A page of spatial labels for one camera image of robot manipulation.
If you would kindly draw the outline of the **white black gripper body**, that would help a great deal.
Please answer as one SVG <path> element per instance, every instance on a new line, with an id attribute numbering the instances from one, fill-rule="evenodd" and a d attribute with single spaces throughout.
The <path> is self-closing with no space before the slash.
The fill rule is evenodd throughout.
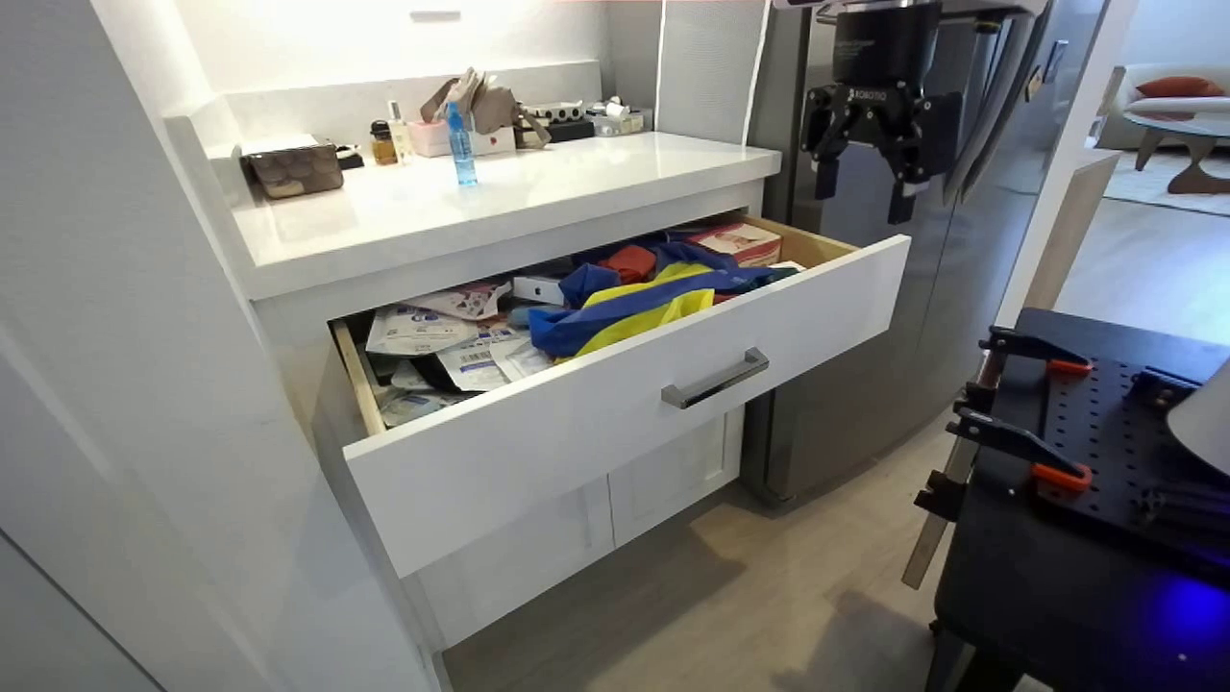
<path id="1" fill-rule="evenodd" d="M 955 92 L 932 92 L 944 6 L 938 5 L 844 5 L 833 16 L 830 84 L 821 106 L 845 120 L 885 106 L 892 120 L 949 114 Z"/>

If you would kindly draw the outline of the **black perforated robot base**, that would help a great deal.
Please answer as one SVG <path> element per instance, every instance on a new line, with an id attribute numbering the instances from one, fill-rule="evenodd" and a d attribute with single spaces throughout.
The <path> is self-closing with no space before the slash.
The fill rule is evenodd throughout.
<path id="1" fill-rule="evenodd" d="M 926 692 L 1026 678 L 1054 692 L 1230 692 L 1228 478 L 1167 428 L 1228 352 L 1037 309 L 1013 328 L 1095 369 L 1076 380 L 995 356 L 963 405 L 1044 434 L 1095 479 L 1054 491 L 995 448 L 967 479 L 926 479 L 919 502 L 955 528 Z"/>

